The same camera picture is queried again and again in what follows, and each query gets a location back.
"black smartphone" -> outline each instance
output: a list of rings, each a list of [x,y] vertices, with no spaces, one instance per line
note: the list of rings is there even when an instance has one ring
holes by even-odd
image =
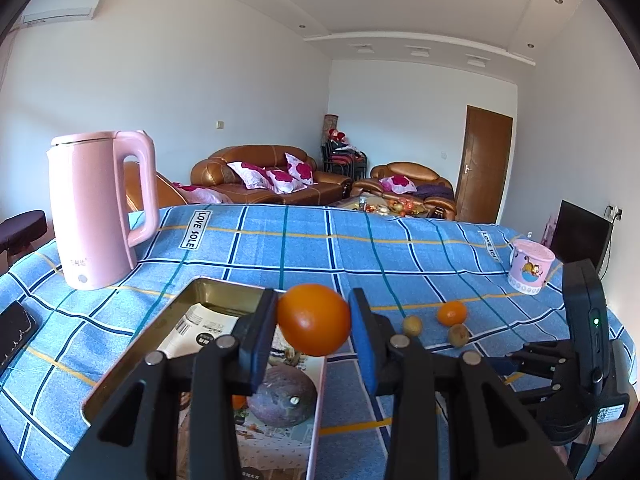
[[[0,374],[36,329],[36,320],[17,301],[0,312]]]

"black television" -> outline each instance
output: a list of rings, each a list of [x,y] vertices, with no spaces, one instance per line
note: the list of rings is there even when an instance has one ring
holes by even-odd
[[[612,222],[562,200],[551,250],[564,264],[591,260],[600,272],[612,231]]]

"kettle handle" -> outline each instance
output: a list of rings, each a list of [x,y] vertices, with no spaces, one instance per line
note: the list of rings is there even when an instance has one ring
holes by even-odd
[[[156,150],[154,142],[144,131],[116,132],[113,139],[116,164],[122,166],[124,158],[135,156],[140,163],[140,187],[145,211],[145,223],[127,236],[129,247],[148,240],[158,230],[158,190],[156,189]]]

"brown leather sofa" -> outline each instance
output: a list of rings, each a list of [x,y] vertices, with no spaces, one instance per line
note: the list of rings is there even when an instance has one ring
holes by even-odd
[[[421,199],[407,194],[398,195],[391,191],[385,191],[382,184],[380,184],[381,178],[394,175],[404,175],[411,179],[416,186],[420,186],[420,184],[437,184],[453,189],[453,186],[446,178],[441,177],[431,168],[427,168],[421,164],[416,164],[415,162],[390,162],[389,164],[373,167],[370,175],[371,178],[357,180],[353,183],[351,196],[359,196],[361,193],[366,191],[388,200],[397,200],[400,197],[404,199],[411,199],[416,203],[422,204],[427,211],[432,214],[435,214],[436,209],[439,208],[444,219],[455,220],[458,210],[456,208],[456,203],[453,200],[447,200],[441,197],[428,197]]]
[[[290,194],[276,194],[268,189],[247,189],[227,165],[229,162],[248,162],[260,168],[280,168],[287,171],[285,153],[309,164],[317,184]],[[315,160],[303,150],[271,144],[248,144],[218,150],[193,167],[191,183],[194,186],[211,187],[239,204],[328,205],[343,199],[351,187],[349,177],[317,171]]]
[[[160,173],[156,173],[156,189],[158,190],[159,208],[188,203]],[[142,203],[142,188],[140,187],[140,165],[134,160],[128,160],[124,163],[124,190],[129,211],[142,211],[145,207]]]

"air conditioner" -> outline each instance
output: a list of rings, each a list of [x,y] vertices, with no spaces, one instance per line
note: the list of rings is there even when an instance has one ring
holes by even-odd
[[[43,23],[90,20],[100,0],[31,0],[12,30]]]

